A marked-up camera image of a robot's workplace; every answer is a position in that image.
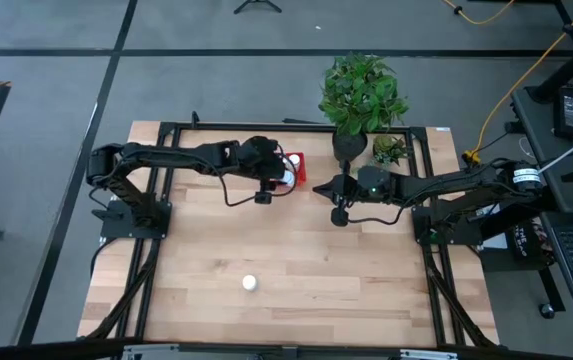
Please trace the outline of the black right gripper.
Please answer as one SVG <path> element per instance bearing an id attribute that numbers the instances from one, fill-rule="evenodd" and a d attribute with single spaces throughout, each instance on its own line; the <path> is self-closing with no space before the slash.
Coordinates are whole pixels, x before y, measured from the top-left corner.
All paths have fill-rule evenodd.
<path id="1" fill-rule="evenodd" d="M 313 192 L 333 199 L 335 205 L 352 206 L 358 198 L 359 185 L 357 180 L 349 174 L 338 174 L 333 177 L 333 181 L 315 186 Z"/>

